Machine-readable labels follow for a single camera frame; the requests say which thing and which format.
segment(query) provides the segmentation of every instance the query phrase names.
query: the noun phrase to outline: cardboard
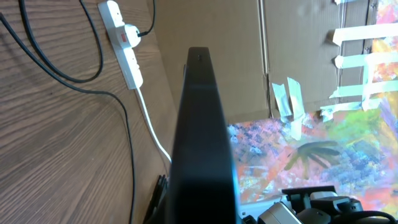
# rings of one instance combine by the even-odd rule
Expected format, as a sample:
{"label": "cardboard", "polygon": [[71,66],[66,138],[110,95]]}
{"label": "cardboard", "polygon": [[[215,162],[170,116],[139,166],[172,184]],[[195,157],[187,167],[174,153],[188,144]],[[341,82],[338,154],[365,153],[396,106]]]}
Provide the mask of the cardboard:
{"label": "cardboard", "polygon": [[[336,5],[331,1],[265,0],[266,41],[271,83],[287,83],[287,77],[301,84],[306,112],[321,106],[360,101],[358,97],[329,98],[338,88],[359,85],[362,68],[338,70],[333,59],[337,55],[363,52],[364,40],[344,42],[336,46],[326,37],[340,27],[365,26],[368,2],[356,1]],[[273,91],[270,91],[273,117],[279,117]]]}
{"label": "cardboard", "polygon": [[368,6],[374,1],[159,1],[155,33],[176,108],[183,66],[194,46],[210,49],[229,123],[279,117],[271,83],[287,86],[287,77],[300,83],[306,112],[360,101],[360,96],[329,99],[338,86],[362,83],[361,67],[338,70],[333,59],[370,53],[371,41],[339,47],[326,37],[340,27],[373,24],[377,4]]}

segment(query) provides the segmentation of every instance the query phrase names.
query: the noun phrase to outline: white power strip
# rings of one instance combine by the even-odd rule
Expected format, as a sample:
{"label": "white power strip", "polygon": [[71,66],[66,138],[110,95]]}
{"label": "white power strip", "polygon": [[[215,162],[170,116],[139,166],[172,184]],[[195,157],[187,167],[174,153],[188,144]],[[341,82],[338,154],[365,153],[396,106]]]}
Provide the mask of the white power strip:
{"label": "white power strip", "polygon": [[143,79],[134,55],[133,47],[141,41],[138,37],[137,27],[125,24],[119,6],[114,1],[106,1],[98,4],[99,13],[104,21],[106,31],[111,40],[114,53],[118,59],[120,69],[123,72],[129,90],[139,88]]}

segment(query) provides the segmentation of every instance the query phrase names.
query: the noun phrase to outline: brown wooden surface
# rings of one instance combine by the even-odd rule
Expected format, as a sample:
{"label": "brown wooden surface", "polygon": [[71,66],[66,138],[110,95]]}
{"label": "brown wooden surface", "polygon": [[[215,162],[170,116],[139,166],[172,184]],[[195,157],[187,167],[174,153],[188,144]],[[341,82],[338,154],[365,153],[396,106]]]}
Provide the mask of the brown wooden surface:
{"label": "brown wooden surface", "polygon": [[[135,91],[127,91],[96,1],[85,2],[101,36],[104,70],[78,86],[113,92],[126,105],[136,168],[134,223],[142,223],[155,178],[169,164],[149,135]],[[141,31],[150,26],[145,0],[118,3],[125,22]],[[78,0],[26,4],[47,57],[73,77],[92,76],[98,49]],[[1,1],[0,11],[32,50],[18,1]],[[155,131],[170,151],[176,111],[154,33],[134,51]],[[127,223],[132,171],[122,112],[108,96],[82,94],[50,78],[0,24],[0,223]]]}

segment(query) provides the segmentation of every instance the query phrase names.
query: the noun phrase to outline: wooden table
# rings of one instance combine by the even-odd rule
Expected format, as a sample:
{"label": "wooden table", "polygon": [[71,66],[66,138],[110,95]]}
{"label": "wooden table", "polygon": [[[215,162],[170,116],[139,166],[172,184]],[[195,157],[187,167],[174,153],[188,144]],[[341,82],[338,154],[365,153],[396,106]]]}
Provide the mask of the wooden table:
{"label": "wooden table", "polygon": [[[169,163],[150,137],[135,91],[128,91],[95,0],[86,6],[100,34],[104,70],[77,84],[115,93],[129,113],[134,145],[134,223],[142,223],[157,175]],[[118,0],[124,21],[148,29],[145,0]],[[27,0],[35,37],[63,72],[88,78],[98,69],[94,35],[78,0]],[[18,0],[0,11],[26,45]],[[170,152],[176,111],[155,34],[134,49],[155,131]],[[0,24],[0,223],[128,223],[132,170],[123,111],[108,96],[65,88],[19,48]]]}

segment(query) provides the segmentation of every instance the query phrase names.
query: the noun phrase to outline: colorful painting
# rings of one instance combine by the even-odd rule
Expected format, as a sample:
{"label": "colorful painting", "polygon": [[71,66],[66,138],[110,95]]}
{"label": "colorful painting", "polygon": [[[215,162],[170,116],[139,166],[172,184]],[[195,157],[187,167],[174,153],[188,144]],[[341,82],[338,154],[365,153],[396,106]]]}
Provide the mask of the colorful painting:
{"label": "colorful painting", "polygon": [[[398,0],[380,0],[377,23],[391,22],[398,22]],[[373,52],[398,52],[398,37],[374,40]],[[374,72],[373,82],[396,80],[398,63]],[[365,210],[398,217],[398,92],[372,98],[382,98],[378,109],[340,111],[325,123],[306,114],[300,141],[279,119],[230,125],[241,203],[285,188],[334,185]]]}

